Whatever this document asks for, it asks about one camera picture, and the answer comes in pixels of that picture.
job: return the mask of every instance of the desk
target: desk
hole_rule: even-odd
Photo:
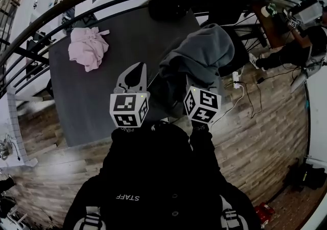
[[[109,35],[103,36],[109,50],[99,69],[87,73],[83,65],[69,60],[69,36],[49,49],[54,98],[69,146],[111,136],[115,125],[109,113],[109,102],[118,76],[141,61],[147,64],[150,83],[158,73],[167,47],[177,38],[186,38],[200,29],[191,11],[177,22],[162,22],[153,20],[148,8],[126,12],[94,26],[100,31],[110,30]]]
[[[255,3],[252,5],[252,10],[258,18],[260,25],[262,26],[265,34],[267,35],[267,39],[270,43],[271,48],[280,48],[285,45],[285,39],[282,37],[280,31],[276,27],[273,22],[272,17],[265,17],[261,13],[261,8],[265,6],[265,3]]]

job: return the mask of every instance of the white cube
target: white cube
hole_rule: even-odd
[[[110,95],[110,115],[116,127],[141,127],[148,111],[147,93]]]
[[[191,86],[184,106],[190,120],[208,124],[220,112],[221,96]]]

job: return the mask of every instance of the pink garment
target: pink garment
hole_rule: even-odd
[[[84,65],[87,72],[99,68],[109,47],[101,35],[107,34],[109,30],[99,32],[99,28],[74,28],[68,47],[70,61]]]

